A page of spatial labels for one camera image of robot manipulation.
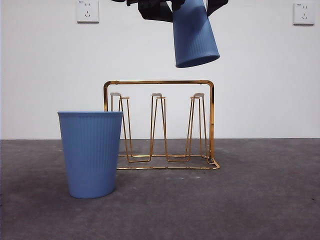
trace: gray carpet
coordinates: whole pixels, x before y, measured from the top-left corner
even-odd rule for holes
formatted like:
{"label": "gray carpet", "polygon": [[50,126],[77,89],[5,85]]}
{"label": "gray carpet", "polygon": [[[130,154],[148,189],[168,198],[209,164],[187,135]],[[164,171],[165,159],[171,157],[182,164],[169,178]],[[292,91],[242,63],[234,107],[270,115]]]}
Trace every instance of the gray carpet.
{"label": "gray carpet", "polygon": [[320,239],[320,139],[217,139],[215,151],[219,170],[119,170],[112,194],[76,199],[61,141],[3,140],[2,239]]}

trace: upside-down blue cup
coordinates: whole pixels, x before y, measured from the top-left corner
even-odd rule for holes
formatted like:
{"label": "upside-down blue cup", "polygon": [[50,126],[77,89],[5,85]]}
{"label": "upside-down blue cup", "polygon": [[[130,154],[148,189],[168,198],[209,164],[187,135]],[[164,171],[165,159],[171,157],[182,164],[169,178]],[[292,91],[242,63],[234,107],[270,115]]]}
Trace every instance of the upside-down blue cup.
{"label": "upside-down blue cup", "polygon": [[59,111],[69,193],[79,199],[115,189],[121,111]]}
{"label": "upside-down blue cup", "polygon": [[206,64],[220,57],[203,0],[185,0],[172,14],[177,68]]}

